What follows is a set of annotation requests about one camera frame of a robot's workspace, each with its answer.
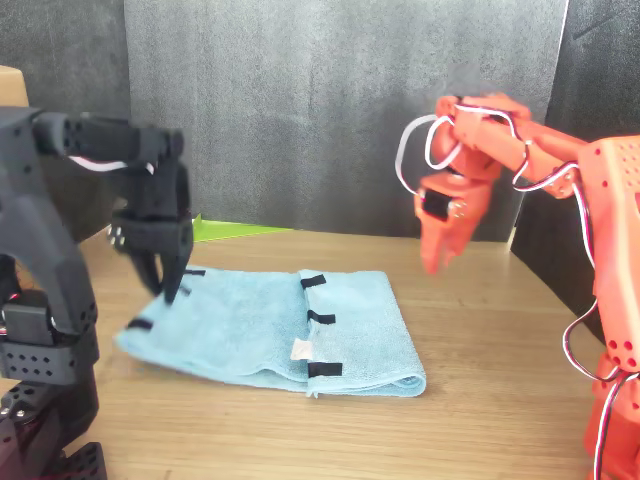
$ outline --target gray backdrop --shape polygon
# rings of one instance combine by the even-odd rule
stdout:
[[[126,0],[132,113],[185,129],[205,218],[414,235],[393,169],[402,129],[439,95],[487,85],[542,120],[565,6]],[[424,131],[412,140],[415,185]],[[518,206],[502,183],[477,238],[506,240]]]
[[[122,0],[0,0],[0,65],[22,70],[32,106],[129,116]],[[74,238],[108,222],[112,196],[99,176],[61,158],[42,165]]]

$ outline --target table surface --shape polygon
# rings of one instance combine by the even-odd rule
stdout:
[[[101,408],[73,448],[102,443],[109,480],[584,479],[589,381],[566,361],[573,319],[505,244],[474,243],[437,276],[415,239],[285,232],[196,244],[192,263],[246,271],[383,270],[424,368],[417,398],[321,396],[142,364],[112,338],[150,300],[104,235],[82,244],[101,349]],[[602,347],[578,328],[595,367]],[[15,382],[0,380],[6,391]]]

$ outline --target black tag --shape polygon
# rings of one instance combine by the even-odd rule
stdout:
[[[323,363],[323,362],[309,362],[309,378],[324,376],[324,377],[341,377],[342,376],[342,364],[341,363]]]
[[[318,323],[322,323],[323,325],[331,325],[332,323],[336,323],[335,315],[318,315],[313,310],[307,311],[307,320],[315,320]]]
[[[315,287],[317,285],[322,285],[323,283],[327,283],[327,280],[324,278],[324,275],[316,275],[311,278],[303,278],[300,280],[300,284],[302,288]]]
[[[153,328],[153,323],[149,320],[145,320],[144,318],[134,318],[127,325],[127,330],[130,328],[141,328],[143,330],[151,330]]]

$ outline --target folded towel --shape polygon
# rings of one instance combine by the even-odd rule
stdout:
[[[416,396],[426,375],[383,272],[189,267],[116,337],[132,356],[226,383]]]

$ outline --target white tag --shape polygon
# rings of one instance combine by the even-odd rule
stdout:
[[[311,360],[313,343],[296,338],[291,349],[291,360]]]

